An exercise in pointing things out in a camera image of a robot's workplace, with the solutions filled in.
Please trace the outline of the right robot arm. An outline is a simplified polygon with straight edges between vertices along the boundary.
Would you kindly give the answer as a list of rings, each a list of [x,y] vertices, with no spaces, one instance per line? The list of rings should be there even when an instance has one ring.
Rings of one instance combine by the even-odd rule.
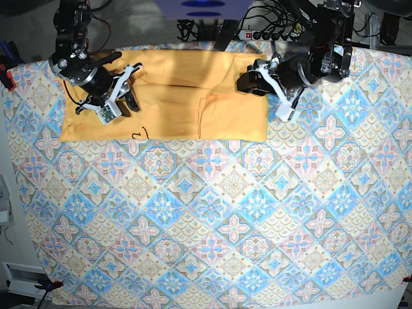
[[[87,1],[60,1],[53,24],[57,31],[55,52],[48,63],[54,75],[67,83],[78,86],[87,93],[85,99],[76,101],[75,114],[85,110],[94,111],[106,125],[119,117],[130,117],[130,112],[139,112],[140,107],[129,85],[129,78],[143,68],[142,63],[128,64],[120,73],[111,73],[104,66],[122,56],[113,52],[101,59],[94,59],[88,51],[88,24],[93,13]]]

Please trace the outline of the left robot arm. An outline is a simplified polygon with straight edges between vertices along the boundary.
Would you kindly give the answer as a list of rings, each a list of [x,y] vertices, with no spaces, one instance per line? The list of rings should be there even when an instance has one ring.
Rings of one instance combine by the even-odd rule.
[[[290,1],[288,10],[303,26],[306,54],[288,59],[274,55],[271,60],[257,59],[237,80],[237,90],[258,96],[275,95],[279,99],[276,117],[296,122],[301,110],[299,97],[319,80],[340,82],[350,75],[355,1]]]

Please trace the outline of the purple robot base plate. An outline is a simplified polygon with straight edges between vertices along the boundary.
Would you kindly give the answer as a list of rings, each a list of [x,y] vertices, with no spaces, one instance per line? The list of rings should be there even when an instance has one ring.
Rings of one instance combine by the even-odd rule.
[[[228,19],[240,20],[251,0],[157,0],[166,19]]]

